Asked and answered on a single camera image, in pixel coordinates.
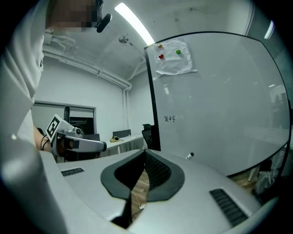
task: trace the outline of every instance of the pipe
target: pipe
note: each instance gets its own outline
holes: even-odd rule
[[[128,114],[127,114],[127,106],[126,106],[126,93],[125,93],[125,89],[123,89],[122,92],[123,95],[123,124],[124,124],[124,130],[127,130],[127,120],[128,120]]]
[[[138,66],[134,69],[133,73],[131,74],[131,77],[129,78],[129,80],[131,80],[131,79],[135,76],[135,74],[136,74],[138,68],[139,68],[140,65],[142,65],[143,63],[144,63],[144,61],[141,61],[141,62],[138,64]]]
[[[63,63],[67,63],[67,64],[70,64],[72,66],[76,66],[78,68],[81,68],[83,70],[86,70],[88,72],[91,72],[91,73],[94,73],[96,75],[99,75],[100,77],[118,85],[119,87],[122,87],[123,89],[131,89],[132,85],[131,83],[127,82],[126,80],[124,80],[123,78],[120,78],[119,76],[116,76],[116,75],[112,75],[112,74],[108,74],[106,71],[100,71],[98,70],[97,68],[95,67],[91,67],[87,64],[84,64],[80,61],[75,61],[71,58],[67,58],[67,57],[64,57],[62,55],[57,55],[57,54],[54,54],[54,53],[51,53],[51,52],[46,52],[44,51],[43,52],[45,56],[48,56],[48,57],[51,57],[51,58],[54,58],[54,59],[58,59],[60,62],[63,62]]]
[[[131,42],[128,42],[128,44],[130,44],[137,52],[138,52],[138,54],[141,56],[141,58],[142,58],[142,60],[143,61],[146,61],[146,58],[145,58],[145,56],[143,56],[140,52],[139,52],[139,50],[136,48],[136,46],[134,45],[134,44],[132,44]]]
[[[55,35],[55,34],[53,34],[53,37],[58,38],[58,39],[64,39],[64,40],[71,41],[74,45],[76,44],[76,41],[73,38],[71,38],[71,37],[58,36],[58,35]]]
[[[126,129],[130,129],[129,128],[129,91],[126,91],[126,110],[127,110],[127,119],[126,119]]]
[[[142,69],[140,69],[139,71],[136,72],[136,75],[139,75],[140,73],[144,72],[147,70],[147,66],[143,67]]]
[[[110,74],[109,72],[103,71],[101,70],[101,74],[107,78],[110,77],[110,79],[112,79],[112,77],[114,77],[115,79],[119,80],[120,82],[122,82],[125,87],[131,86],[131,83],[129,83],[128,81],[124,80],[123,78],[115,75],[115,74]]]
[[[66,50],[66,47],[65,47],[65,45],[63,45],[62,43],[61,43],[61,41],[60,40],[58,40],[58,39],[55,39],[55,38],[52,38],[52,40],[51,40],[52,42],[56,42],[56,43],[58,43],[58,45],[60,45],[62,48],[63,48],[63,52]]]
[[[50,56],[49,54],[60,56],[59,58],[56,58],[56,59],[60,59],[63,56],[63,53],[61,51],[53,49],[52,47],[46,46],[46,45],[43,45],[43,54],[48,57]]]

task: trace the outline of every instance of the black mesh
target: black mesh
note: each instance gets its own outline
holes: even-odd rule
[[[166,182],[171,176],[170,168],[148,153],[145,168],[150,181],[149,191]]]

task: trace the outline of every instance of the office chair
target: office chair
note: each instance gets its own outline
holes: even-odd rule
[[[142,130],[142,136],[146,141],[148,149],[153,149],[152,147],[152,131],[150,124],[143,124],[144,130]]]

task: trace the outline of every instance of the wall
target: wall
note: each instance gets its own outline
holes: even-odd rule
[[[154,124],[152,99],[147,71],[132,80],[129,93],[129,127],[132,134],[141,133],[143,124]]]
[[[124,129],[122,88],[95,74],[45,57],[36,101],[96,107],[97,131],[102,140]]]

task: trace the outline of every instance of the black frame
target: black frame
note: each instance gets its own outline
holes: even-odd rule
[[[189,32],[189,33],[184,33],[184,34],[179,34],[179,35],[176,35],[176,36],[173,36],[173,37],[168,37],[166,39],[163,39],[163,40],[160,40],[156,43],[161,43],[161,42],[164,42],[164,41],[167,41],[167,40],[170,40],[170,39],[173,39],[173,38],[176,38],[176,37],[181,37],[181,36],[186,36],[186,35],[190,35],[190,34],[199,34],[199,33],[223,33],[223,34],[232,34],[232,35],[237,35],[237,36],[241,36],[241,37],[246,37],[246,38],[249,38],[249,39],[252,39],[252,40],[255,40],[255,41],[258,41],[260,42],[264,47],[265,45],[260,41],[260,40],[257,40],[255,38],[252,38],[252,37],[248,37],[248,36],[244,36],[244,35],[240,35],[240,34],[236,34],[236,33],[232,33],[232,32],[217,32],[217,31],[206,31],[206,32]],[[152,111],[153,111],[153,116],[154,116],[154,129],[155,129],[155,132],[154,134],[152,135],[155,135],[155,138],[157,139],[156,143],[154,144],[153,142],[153,149],[155,150],[158,150],[158,151],[161,151],[161,142],[160,142],[160,133],[159,133],[159,124],[158,124],[158,118],[157,118],[157,105],[156,105],[156,98],[155,98],[155,92],[154,92],[154,86],[153,86],[153,82],[152,82],[152,72],[151,72],[151,66],[150,66],[150,62],[149,62],[149,57],[148,57],[148,53],[147,53],[147,49],[150,47],[150,46],[153,46],[154,44],[152,45],[149,45],[149,46],[146,46],[144,47],[144,50],[145,50],[145,56],[146,56],[146,68],[147,68],[147,73],[148,73],[148,78],[149,78],[149,83],[150,83],[150,89],[151,89],[151,98],[152,98]],[[280,148],[278,149],[275,153],[273,153],[272,155],[270,155],[269,157],[267,157],[265,160],[271,158],[272,156],[276,155],[285,145],[287,145],[287,148],[286,148],[286,151],[285,151],[285,155],[284,155],[284,159],[283,159],[283,162],[282,162],[282,166],[280,168],[280,171],[279,171],[279,175],[281,175],[282,173],[282,170],[285,166],[285,163],[286,163],[286,160],[287,160],[287,157],[288,157],[288,154],[289,154],[289,150],[290,150],[290,140],[291,140],[291,131],[292,131],[292,120],[291,120],[291,105],[290,105],[290,100],[288,98],[288,92],[287,92],[287,89],[286,89],[286,86],[285,86],[285,83],[284,83],[284,79],[282,77],[282,74],[280,72],[280,69],[278,68],[274,58],[272,57],[271,53],[268,51],[268,49],[266,48],[267,52],[269,53],[269,55],[271,56],[271,58],[273,59],[279,73],[280,73],[280,76],[281,76],[281,79],[283,81],[283,84],[284,84],[284,87],[285,87],[285,91],[286,91],[286,95],[287,95],[287,101],[288,101],[288,107],[289,107],[289,139],[288,141]],[[247,168],[245,170],[242,170],[240,172],[237,172],[235,174],[232,174],[232,175],[228,175],[228,177],[233,177],[233,176],[236,176],[236,175],[239,175],[239,174],[242,174],[248,170],[251,170],[257,166],[259,166],[261,163],[263,163],[265,160],[261,161],[260,163],[250,167],[250,168]]]
[[[70,106],[65,106],[64,108],[64,120],[69,122],[69,112],[70,112]]]

